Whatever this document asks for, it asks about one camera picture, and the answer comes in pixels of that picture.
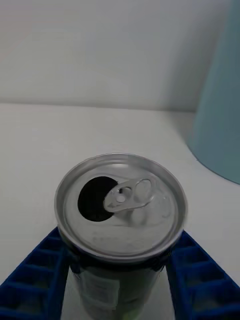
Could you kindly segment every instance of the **light blue container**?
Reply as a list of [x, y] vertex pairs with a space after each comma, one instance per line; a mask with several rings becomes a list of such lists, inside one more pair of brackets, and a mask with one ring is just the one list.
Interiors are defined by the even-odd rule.
[[240, 0], [232, 1], [189, 146], [207, 168], [240, 184]]

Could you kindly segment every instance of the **pull tab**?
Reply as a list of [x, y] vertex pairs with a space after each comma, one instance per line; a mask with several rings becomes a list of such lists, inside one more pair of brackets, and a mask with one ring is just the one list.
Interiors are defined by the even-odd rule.
[[103, 206], [111, 213], [145, 207], [152, 201], [156, 180], [152, 176], [130, 179], [116, 185], [106, 195]]

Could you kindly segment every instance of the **can opening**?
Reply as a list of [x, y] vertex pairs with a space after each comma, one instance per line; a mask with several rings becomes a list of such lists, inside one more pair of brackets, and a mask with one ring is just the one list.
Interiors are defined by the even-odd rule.
[[90, 221], [101, 222], [113, 216], [104, 208], [104, 199], [118, 182], [108, 176], [98, 176], [88, 181], [82, 188], [77, 207], [81, 215]]

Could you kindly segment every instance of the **white table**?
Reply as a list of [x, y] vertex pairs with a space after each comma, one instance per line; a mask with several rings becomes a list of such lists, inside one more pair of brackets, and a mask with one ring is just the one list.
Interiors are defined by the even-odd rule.
[[185, 229], [240, 285], [240, 185], [201, 165], [186, 140], [193, 113], [0, 105], [0, 282], [55, 226], [55, 190], [95, 155], [152, 159], [185, 190]]

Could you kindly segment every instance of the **can label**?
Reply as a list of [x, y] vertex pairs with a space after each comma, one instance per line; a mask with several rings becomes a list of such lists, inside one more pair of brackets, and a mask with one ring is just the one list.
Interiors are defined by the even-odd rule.
[[81, 294], [89, 303], [104, 309], [115, 309], [119, 299], [120, 282], [96, 276], [88, 271], [75, 274]]

